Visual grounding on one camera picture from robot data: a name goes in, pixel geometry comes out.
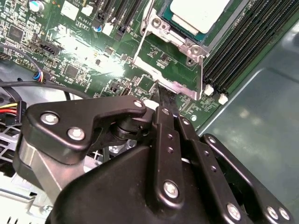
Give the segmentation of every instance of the red wire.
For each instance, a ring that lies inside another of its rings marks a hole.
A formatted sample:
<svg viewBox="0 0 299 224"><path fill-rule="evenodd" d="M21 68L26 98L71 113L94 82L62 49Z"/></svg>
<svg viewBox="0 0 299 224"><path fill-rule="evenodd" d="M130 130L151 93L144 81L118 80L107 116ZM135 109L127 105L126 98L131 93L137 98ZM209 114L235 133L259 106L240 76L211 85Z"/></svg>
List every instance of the red wire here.
<svg viewBox="0 0 299 224"><path fill-rule="evenodd" d="M11 109L0 109L0 113L17 113L17 111Z"/></svg>

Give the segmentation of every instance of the black wire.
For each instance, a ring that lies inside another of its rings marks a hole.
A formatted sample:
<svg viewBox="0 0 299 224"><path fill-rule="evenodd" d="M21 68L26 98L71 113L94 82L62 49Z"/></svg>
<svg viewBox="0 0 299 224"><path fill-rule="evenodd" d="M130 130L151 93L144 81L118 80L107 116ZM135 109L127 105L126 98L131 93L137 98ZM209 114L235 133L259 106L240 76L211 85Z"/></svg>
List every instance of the black wire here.
<svg viewBox="0 0 299 224"><path fill-rule="evenodd" d="M55 85L55 84L41 84L38 82L0 82L0 87L25 87L25 86L32 86L32 87L44 87L44 88L50 88L55 90L62 90L71 94L74 94L78 97L81 97L83 99L90 98L87 94L80 92L78 90L74 90L68 87Z"/></svg>
<svg viewBox="0 0 299 224"><path fill-rule="evenodd" d="M18 94L16 90L14 90L11 87L3 87L3 90L12 98L15 102L21 101L22 97Z"/></svg>
<svg viewBox="0 0 299 224"><path fill-rule="evenodd" d="M71 96L70 96L69 92L64 91L64 95L65 95L66 100L71 100Z"/></svg>

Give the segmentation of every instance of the silver screw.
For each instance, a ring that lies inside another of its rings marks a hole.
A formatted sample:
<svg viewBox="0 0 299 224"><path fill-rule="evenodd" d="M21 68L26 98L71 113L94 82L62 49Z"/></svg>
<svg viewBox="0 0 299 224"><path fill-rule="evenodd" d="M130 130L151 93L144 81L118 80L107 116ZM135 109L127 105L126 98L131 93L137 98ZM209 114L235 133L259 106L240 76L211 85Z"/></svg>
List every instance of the silver screw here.
<svg viewBox="0 0 299 224"><path fill-rule="evenodd" d="M142 107L142 103L138 100L134 101L135 106Z"/></svg>
<svg viewBox="0 0 299 224"><path fill-rule="evenodd" d="M67 135L76 141L81 141L85 138L84 131L79 127L72 127L67 131Z"/></svg>
<svg viewBox="0 0 299 224"><path fill-rule="evenodd" d="M53 206L50 206L50 205L45 205L40 208L40 212L45 215L49 214L52 210L53 210Z"/></svg>
<svg viewBox="0 0 299 224"><path fill-rule="evenodd" d="M286 220L290 220L290 216L283 208L279 208L279 212L283 218L285 218Z"/></svg>
<svg viewBox="0 0 299 224"><path fill-rule="evenodd" d="M197 120L197 116L196 115L192 115L191 116L191 121L196 121Z"/></svg>
<svg viewBox="0 0 299 224"><path fill-rule="evenodd" d="M41 121L47 125L55 125L59 122L59 118L53 113L44 113L41 116Z"/></svg>
<svg viewBox="0 0 299 224"><path fill-rule="evenodd" d="M158 18L154 18L151 24L153 25L154 28L159 28L162 24L162 21Z"/></svg>
<svg viewBox="0 0 299 224"><path fill-rule="evenodd" d="M166 115L169 115L169 111L165 108L162 109L162 111L166 114Z"/></svg>
<svg viewBox="0 0 299 224"><path fill-rule="evenodd" d="M211 136L209 136L209 140L211 141L211 143L214 143L214 144L216 143L216 140Z"/></svg>
<svg viewBox="0 0 299 224"><path fill-rule="evenodd" d="M189 121L188 121L186 118L183 118L183 123L184 123L185 125L190 124Z"/></svg>
<svg viewBox="0 0 299 224"><path fill-rule="evenodd" d="M166 181L164 183L164 191L167 194L167 196L171 198L177 198L178 197L178 188L175 184L173 184L170 181Z"/></svg>
<svg viewBox="0 0 299 224"><path fill-rule="evenodd" d="M268 213L270 214L270 216L271 216L273 219L278 220L278 214L276 213L276 211L275 211L272 207L268 206L268 207L267 207L267 211L268 211Z"/></svg>
<svg viewBox="0 0 299 224"><path fill-rule="evenodd" d="M232 203L228 203L226 207L232 218L234 218L237 221L241 220L241 214L239 210Z"/></svg>

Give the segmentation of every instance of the blue wire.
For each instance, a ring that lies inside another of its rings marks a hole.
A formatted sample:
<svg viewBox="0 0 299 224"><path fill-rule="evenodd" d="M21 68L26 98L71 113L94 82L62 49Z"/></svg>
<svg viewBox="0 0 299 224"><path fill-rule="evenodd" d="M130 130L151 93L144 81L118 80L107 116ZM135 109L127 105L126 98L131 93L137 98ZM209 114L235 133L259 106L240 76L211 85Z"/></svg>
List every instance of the blue wire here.
<svg viewBox="0 0 299 224"><path fill-rule="evenodd" d="M39 72L38 75L36 77L33 77L34 80L38 80L41 76L41 73Z"/></svg>

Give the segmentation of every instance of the capacitor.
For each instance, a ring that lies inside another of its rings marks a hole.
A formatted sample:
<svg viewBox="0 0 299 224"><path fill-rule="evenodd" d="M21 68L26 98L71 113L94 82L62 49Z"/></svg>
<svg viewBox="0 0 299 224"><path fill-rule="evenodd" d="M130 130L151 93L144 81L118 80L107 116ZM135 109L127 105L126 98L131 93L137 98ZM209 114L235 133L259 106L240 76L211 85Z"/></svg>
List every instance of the capacitor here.
<svg viewBox="0 0 299 224"><path fill-rule="evenodd" d="M40 1L30 1L29 9L34 13L41 13L44 10L44 5Z"/></svg>
<svg viewBox="0 0 299 224"><path fill-rule="evenodd" d="M98 27L93 27L93 30L97 33L102 32L103 27L102 26L98 26Z"/></svg>

